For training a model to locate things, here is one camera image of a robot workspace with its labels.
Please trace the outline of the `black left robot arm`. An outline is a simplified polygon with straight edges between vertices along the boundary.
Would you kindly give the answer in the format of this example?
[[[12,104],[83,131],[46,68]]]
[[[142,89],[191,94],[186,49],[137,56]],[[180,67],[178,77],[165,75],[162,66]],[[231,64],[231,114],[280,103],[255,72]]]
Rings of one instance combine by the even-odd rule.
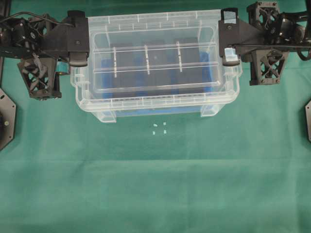
[[[88,18],[79,10],[68,11],[62,21],[31,12],[1,17],[0,54],[17,59],[36,55],[85,67],[89,57]]]

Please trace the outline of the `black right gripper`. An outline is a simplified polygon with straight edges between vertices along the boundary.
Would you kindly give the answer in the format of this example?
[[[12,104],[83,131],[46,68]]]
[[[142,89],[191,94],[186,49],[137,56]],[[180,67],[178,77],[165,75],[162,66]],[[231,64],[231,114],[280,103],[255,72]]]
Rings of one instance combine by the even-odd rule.
[[[218,29],[223,66],[238,66],[242,55],[257,49],[264,42],[264,31],[240,20],[238,8],[221,10]]]

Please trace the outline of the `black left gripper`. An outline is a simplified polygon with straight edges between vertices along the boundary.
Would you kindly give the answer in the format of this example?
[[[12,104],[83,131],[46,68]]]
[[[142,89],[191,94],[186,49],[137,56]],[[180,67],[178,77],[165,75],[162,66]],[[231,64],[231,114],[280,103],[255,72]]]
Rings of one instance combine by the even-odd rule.
[[[84,11],[69,10],[68,16],[47,32],[41,50],[49,55],[69,58],[72,67],[86,67],[89,56],[88,18]]]

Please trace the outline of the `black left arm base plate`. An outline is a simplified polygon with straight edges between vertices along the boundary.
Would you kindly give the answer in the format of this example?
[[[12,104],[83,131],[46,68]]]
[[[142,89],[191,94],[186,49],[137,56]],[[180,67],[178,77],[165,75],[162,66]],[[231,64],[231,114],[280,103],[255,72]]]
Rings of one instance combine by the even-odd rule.
[[[16,108],[11,98],[0,89],[0,150],[14,139]]]

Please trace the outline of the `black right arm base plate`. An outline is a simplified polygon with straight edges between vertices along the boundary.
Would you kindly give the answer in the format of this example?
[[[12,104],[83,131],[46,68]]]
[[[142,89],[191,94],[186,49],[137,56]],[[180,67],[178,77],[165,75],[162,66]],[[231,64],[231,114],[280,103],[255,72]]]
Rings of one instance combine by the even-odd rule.
[[[311,142],[311,100],[305,105],[308,140]]]

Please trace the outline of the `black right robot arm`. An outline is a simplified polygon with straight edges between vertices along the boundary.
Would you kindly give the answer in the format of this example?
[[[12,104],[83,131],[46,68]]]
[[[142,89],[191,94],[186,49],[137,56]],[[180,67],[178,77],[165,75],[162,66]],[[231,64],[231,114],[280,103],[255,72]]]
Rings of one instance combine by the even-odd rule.
[[[265,67],[272,67],[279,63],[278,68],[286,60],[288,53],[296,52],[301,60],[308,61],[311,59],[311,1],[306,0],[306,10],[303,12],[286,13],[279,12],[276,2],[255,2],[247,7],[248,23],[241,20],[238,15],[238,8],[224,8],[222,10],[208,10],[208,14],[215,11],[218,19],[218,48],[219,56],[225,67],[235,67],[240,62],[250,63],[254,69],[260,69],[261,64]],[[164,22],[172,21],[181,17],[185,13],[205,13],[205,11],[190,12],[167,12],[159,19],[154,19],[151,23],[147,22],[151,16],[164,15],[164,13],[152,14],[131,14],[131,15],[114,15],[103,17],[85,17],[84,12],[77,12],[78,19],[74,20],[77,26],[70,29],[78,29],[77,35],[82,39],[74,39],[73,45],[77,50],[69,52],[69,64],[72,67],[86,67],[89,57],[89,46],[91,24],[97,18],[106,18],[110,26],[121,26],[121,21],[125,23],[125,32],[130,31],[129,26],[135,24],[141,26],[143,31],[147,30],[164,30]],[[196,48],[192,46],[194,42],[181,42],[177,40],[176,45],[162,46],[161,48],[172,48],[178,51],[176,64],[180,70],[188,68],[190,65],[196,65],[204,62],[186,62],[186,58],[192,58],[180,50]]]

